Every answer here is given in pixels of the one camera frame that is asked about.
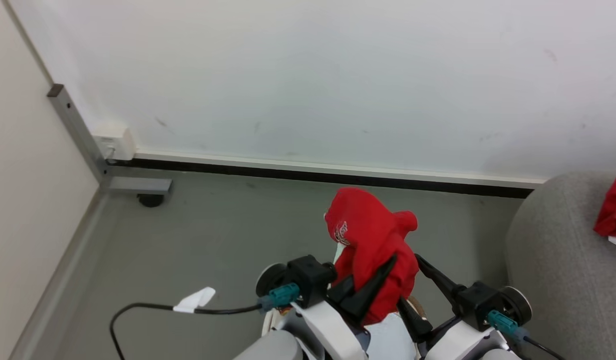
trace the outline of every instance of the cable connector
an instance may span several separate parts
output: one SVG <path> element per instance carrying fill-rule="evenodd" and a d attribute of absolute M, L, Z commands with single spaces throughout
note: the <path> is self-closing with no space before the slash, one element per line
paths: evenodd
<path fill-rule="evenodd" d="M 525 328 L 520 327 L 516 321 L 497 310 L 492 310 L 488 313 L 488 322 L 493 328 L 513 338 L 519 344 L 524 343 L 525 337 L 530 335 L 530 333 L 525 330 Z"/>
<path fill-rule="evenodd" d="M 299 298 L 299 286 L 293 282 L 270 290 L 268 295 L 257 299 L 257 304 L 261 304 L 262 313 L 269 312 L 274 308 L 290 305 L 291 302 Z"/>

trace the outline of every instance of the logo on red cloth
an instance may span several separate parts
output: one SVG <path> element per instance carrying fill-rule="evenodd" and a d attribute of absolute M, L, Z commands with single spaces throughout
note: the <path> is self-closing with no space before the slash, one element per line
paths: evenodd
<path fill-rule="evenodd" d="M 347 223 L 344 221 L 343 223 L 339 224 L 337 228 L 335 228 L 335 239 L 338 243 L 342 243 L 345 246 L 348 246 L 350 242 L 346 240 L 346 231 Z"/>

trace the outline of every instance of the metal bracket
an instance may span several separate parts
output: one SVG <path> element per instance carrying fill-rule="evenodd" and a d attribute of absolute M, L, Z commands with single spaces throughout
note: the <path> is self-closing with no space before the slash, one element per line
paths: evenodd
<path fill-rule="evenodd" d="M 104 191 L 162 196 L 170 194 L 172 187 L 170 178 L 129 178 L 109 174 L 109 164 L 100 152 L 65 87 L 61 84 L 54 84 L 46 96 Z"/>

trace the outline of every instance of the red cloth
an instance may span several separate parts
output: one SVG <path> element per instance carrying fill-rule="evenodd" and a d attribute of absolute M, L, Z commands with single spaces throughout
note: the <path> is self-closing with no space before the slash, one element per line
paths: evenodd
<path fill-rule="evenodd" d="M 359 290 L 392 255 L 397 262 L 365 316 L 363 325 L 383 321 L 396 312 L 400 296 L 408 297 L 419 271 L 417 258 L 404 241 L 417 229 L 417 217 L 410 211 L 392 213 L 373 194 L 353 187 L 337 192 L 326 212 L 330 237 L 347 245 L 335 263 L 338 277 L 333 283 L 354 276 Z"/>
<path fill-rule="evenodd" d="M 594 230 L 604 237 L 616 237 L 616 180 L 605 195 Z"/>

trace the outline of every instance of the white baseboard trim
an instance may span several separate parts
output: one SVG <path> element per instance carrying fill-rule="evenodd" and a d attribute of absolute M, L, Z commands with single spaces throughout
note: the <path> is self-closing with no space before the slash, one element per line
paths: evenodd
<path fill-rule="evenodd" d="M 248 167 L 258 169 L 273 169 L 281 171 L 302 171 L 307 173 L 336 174 L 349 176 L 367 176 L 372 178 L 388 178 L 399 180 L 414 180 L 423 182 L 454 183 L 467 185 L 488 185 L 494 187 L 509 187 L 521 189 L 536 189 L 547 178 L 519 178 L 470 173 L 448 173 L 436 171 L 400 170 L 393 168 L 376 168 L 365 166 L 348 166 L 337 164 L 321 164 L 315 162 L 250 159 L 247 157 L 230 157 L 218 155 L 201 155 L 198 153 L 170 152 L 139 148 L 134 155 L 136 159 L 162 160 L 167 162 L 188 162 L 215 166 Z"/>
<path fill-rule="evenodd" d="M 107 234 L 116 224 L 100 222 L 111 201 L 109 194 L 95 194 L 9 360 L 58 358 L 61 342 L 106 248 Z M 117 211 L 120 206 L 113 206 L 109 219 L 117 219 Z"/>

